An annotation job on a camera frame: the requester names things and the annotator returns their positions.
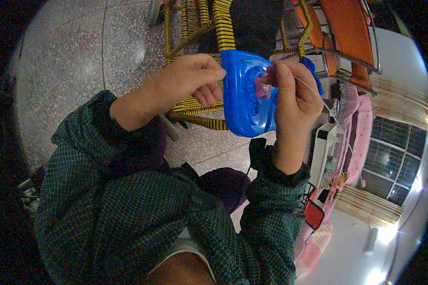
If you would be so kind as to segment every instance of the terrazzo floor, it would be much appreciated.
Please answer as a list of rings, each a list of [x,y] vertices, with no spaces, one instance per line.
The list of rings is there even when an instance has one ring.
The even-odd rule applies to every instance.
[[[51,136],[70,112],[102,89],[123,96],[163,68],[162,25],[148,27],[149,3],[51,0],[32,20],[9,68],[17,79],[18,126],[32,170],[49,160],[56,148]],[[173,20],[173,29],[180,31],[177,16]],[[223,118],[223,112],[205,116]],[[314,128],[326,121],[322,115]],[[165,153],[170,165],[188,162],[199,174],[225,166],[247,171],[250,139],[197,125],[177,128],[181,140],[168,140]],[[276,140],[274,132],[262,137],[268,144]],[[249,176],[254,179],[257,172],[251,170]],[[242,208],[232,214],[237,230]]]

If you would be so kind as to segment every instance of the window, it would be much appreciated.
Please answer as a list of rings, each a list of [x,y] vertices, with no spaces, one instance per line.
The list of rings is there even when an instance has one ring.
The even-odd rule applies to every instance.
[[[428,131],[377,117],[357,188],[401,206],[416,178]]]

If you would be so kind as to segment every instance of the jacket sleeve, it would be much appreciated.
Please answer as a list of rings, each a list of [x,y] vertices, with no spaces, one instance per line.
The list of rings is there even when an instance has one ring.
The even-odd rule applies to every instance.
[[[257,179],[247,188],[250,204],[240,221],[240,235],[259,263],[261,284],[293,284],[293,249],[305,221],[300,200],[309,168],[303,163],[297,173],[286,175],[274,166],[271,148],[263,150]]]
[[[115,99],[109,91],[98,93],[69,114],[52,136],[57,149],[40,191],[35,234],[56,283],[88,282],[98,203],[109,164],[122,156],[128,135],[121,130],[114,137],[102,134],[115,127],[108,122]]]

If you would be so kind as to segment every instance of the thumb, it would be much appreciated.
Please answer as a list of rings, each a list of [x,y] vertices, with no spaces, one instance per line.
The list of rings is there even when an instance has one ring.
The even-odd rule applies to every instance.
[[[193,90],[212,83],[222,80],[225,77],[226,71],[222,68],[202,68],[190,74],[190,86]]]
[[[276,64],[276,80],[281,97],[295,98],[295,78],[293,78],[290,68],[280,62]]]

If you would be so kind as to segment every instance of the person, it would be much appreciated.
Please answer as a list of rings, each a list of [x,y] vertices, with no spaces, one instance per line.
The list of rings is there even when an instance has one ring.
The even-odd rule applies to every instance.
[[[222,99],[225,71],[207,54],[182,56],[140,88],[99,92],[52,136],[35,232],[58,284],[292,284],[293,245],[305,221],[306,134],[322,103],[311,72],[290,60],[263,77],[279,88],[277,141],[258,176],[222,168],[198,176],[165,163],[158,118],[193,95]],[[235,233],[230,214],[250,204]]]

